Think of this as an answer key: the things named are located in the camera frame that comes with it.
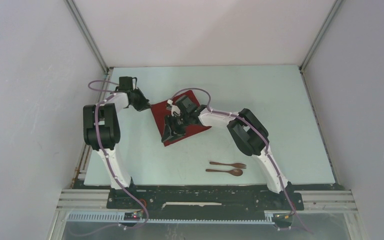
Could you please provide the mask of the red cloth napkin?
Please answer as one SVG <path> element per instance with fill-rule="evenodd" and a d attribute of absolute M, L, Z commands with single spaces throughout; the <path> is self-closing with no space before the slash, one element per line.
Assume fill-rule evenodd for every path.
<path fill-rule="evenodd" d="M 174 97 L 173 100 L 177 101 L 178 99 L 180 99 L 183 96 L 189 97 L 190 100 L 194 104 L 196 104 L 197 106 L 200 105 L 198 99 L 196 98 L 196 96 L 192 90 L 188 90 L 184 93 L 181 93 L 180 95 L 177 95 L 176 97 Z M 171 111 L 167 109 L 167 102 L 162 101 L 160 103 L 152 105 L 151 112 L 152 112 L 153 118 L 155 120 L 155 123 L 157 125 L 158 131 L 159 131 L 161 137 L 163 137 L 164 134 L 168 132 L 168 128 L 166 127 L 166 123 L 165 123 L 166 116 L 171 116 Z M 185 128 L 185 130 L 183 131 L 184 135 L 179 136 L 179 137 L 176 137 L 176 136 L 171 137 L 170 139 L 168 139 L 162 143 L 163 143 L 164 147 L 167 147 L 167 146 L 172 145 L 174 143 L 177 143 L 181 140 L 189 138 L 193 135 L 207 131 L 210 128 L 211 128 L 210 126 L 202 126 L 202 125 L 192 124 L 192 125 L 189 125 Z"/>

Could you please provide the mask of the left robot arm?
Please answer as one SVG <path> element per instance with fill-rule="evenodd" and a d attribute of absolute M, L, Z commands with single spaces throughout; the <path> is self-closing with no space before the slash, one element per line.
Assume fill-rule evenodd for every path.
<path fill-rule="evenodd" d="M 98 153 L 110 177 L 110 186 L 123 190 L 118 201 L 125 208 L 133 208 L 138 194 L 130 189 L 132 177 L 124 167 L 117 147 L 121 140 L 118 113 L 133 107 L 141 112 L 151 108 L 149 100 L 137 87 L 138 79 L 132 76 L 119 77 L 115 90 L 105 90 L 109 95 L 96 104 L 83 107 L 83 139 L 86 145 Z"/>

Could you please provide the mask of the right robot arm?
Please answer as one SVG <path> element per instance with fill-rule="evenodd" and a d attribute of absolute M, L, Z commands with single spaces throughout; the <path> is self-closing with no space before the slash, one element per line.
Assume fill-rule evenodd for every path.
<path fill-rule="evenodd" d="M 216 110 L 208 105 L 197 105 L 188 96 L 182 96 L 176 101 L 167 100 L 166 108 L 169 114 L 164 116 L 162 143 L 185 137 L 189 126 L 225 128 L 241 153 L 258 159 L 266 185 L 273 192 L 270 196 L 271 204 L 277 209 L 284 209 L 290 204 L 291 196 L 286 191 L 289 181 L 275 161 L 267 129 L 251 110 Z"/>

